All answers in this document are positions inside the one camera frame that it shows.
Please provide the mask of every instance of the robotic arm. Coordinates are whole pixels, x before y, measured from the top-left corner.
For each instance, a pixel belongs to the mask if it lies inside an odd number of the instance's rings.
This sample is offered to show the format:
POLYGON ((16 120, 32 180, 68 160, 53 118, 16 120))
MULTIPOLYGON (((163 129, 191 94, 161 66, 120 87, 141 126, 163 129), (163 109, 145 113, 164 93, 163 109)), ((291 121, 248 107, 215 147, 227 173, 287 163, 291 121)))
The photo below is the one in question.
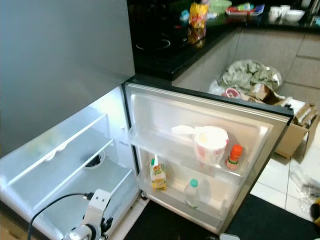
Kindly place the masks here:
POLYGON ((63 240, 106 240, 105 232, 111 227, 113 218, 106 223, 104 212, 110 202, 111 194, 102 189, 95 191, 80 226, 68 232, 63 240))

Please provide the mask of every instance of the black floor mat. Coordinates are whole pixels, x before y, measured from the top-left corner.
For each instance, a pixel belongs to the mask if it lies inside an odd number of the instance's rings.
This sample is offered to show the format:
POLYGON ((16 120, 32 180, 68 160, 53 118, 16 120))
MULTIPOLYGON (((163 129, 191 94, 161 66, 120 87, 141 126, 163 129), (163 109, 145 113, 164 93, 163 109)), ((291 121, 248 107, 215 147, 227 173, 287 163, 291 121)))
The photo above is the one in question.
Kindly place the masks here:
MULTIPOLYGON (((312 222, 248 195, 226 231, 240 240, 314 240, 320 229, 312 222)), ((125 240, 205 240, 213 234, 150 201, 125 240)))

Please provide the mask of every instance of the bowl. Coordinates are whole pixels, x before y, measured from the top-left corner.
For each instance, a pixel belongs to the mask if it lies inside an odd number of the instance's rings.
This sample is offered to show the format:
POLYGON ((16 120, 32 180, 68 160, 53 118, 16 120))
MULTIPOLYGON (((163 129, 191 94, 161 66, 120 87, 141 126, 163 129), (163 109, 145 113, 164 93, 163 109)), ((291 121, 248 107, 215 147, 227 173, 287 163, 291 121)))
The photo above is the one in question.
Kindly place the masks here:
POLYGON ((288 22, 298 22, 304 14, 305 11, 302 10, 289 10, 285 13, 285 20, 288 22))
POLYGON ((209 13, 223 14, 232 5, 232 2, 228 0, 209 0, 209 2, 209 13))

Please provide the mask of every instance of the green cloth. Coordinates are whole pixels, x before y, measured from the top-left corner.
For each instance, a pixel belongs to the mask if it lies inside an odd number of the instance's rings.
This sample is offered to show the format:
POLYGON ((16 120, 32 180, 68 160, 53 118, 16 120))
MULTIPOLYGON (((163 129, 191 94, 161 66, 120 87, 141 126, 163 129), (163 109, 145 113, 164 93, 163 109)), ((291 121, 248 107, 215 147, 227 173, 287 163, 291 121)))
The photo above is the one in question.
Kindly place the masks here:
POLYGON ((278 70, 250 59, 235 61, 224 72, 220 79, 223 88, 234 88, 246 94, 255 84, 265 84, 277 92, 282 84, 278 70))

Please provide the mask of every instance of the stove burner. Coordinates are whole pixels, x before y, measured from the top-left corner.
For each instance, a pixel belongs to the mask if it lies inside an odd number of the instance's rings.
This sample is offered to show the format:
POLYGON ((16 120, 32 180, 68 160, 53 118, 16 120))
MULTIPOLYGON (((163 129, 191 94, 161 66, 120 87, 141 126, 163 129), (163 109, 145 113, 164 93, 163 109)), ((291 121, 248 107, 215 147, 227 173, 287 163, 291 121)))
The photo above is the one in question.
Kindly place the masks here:
POLYGON ((140 43, 138 42, 135 46, 141 50, 161 50, 166 49, 170 46, 170 41, 166 39, 159 39, 151 42, 140 43))

